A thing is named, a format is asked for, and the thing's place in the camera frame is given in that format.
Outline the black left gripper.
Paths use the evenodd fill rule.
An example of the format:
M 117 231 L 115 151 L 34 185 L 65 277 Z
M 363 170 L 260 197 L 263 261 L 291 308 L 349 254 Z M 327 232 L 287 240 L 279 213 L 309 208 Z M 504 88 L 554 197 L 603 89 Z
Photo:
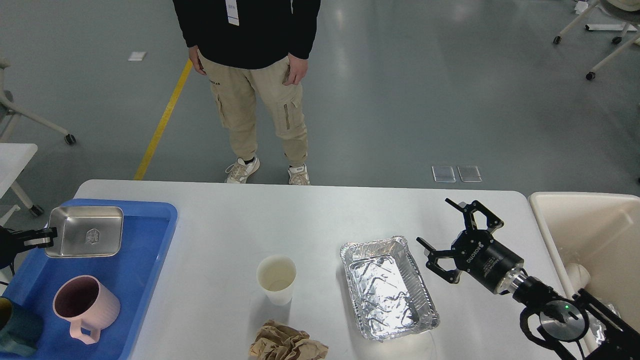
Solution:
M 9 267 L 18 252 L 25 252 L 33 248 L 52 248 L 57 236 L 57 227 L 13 232 L 0 227 L 0 269 Z

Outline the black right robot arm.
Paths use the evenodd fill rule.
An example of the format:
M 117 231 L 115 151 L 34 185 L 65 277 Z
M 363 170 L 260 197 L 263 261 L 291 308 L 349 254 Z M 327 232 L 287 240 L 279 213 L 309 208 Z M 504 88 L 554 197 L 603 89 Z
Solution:
M 450 249 L 437 250 L 425 239 L 417 242 L 425 248 L 425 266 L 450 284 L 459 283 L 467 273 L 492 294 L 512 298 L 523 305 L 519 328 L 537 346 L 551 350 L 562 360 L 574 356 L 567 343 L 580 342 L 592 321 L 602 323 L 604 340 L 584 355 L 585 360 L 637 360 L 640 357 L 639 333 L 585 289 L 566 298 L 530 276 L 524 260 L 494 239 L 494 231 L 504 222 L 481 202 L 445 202 L 462 214 L 464 229 Z

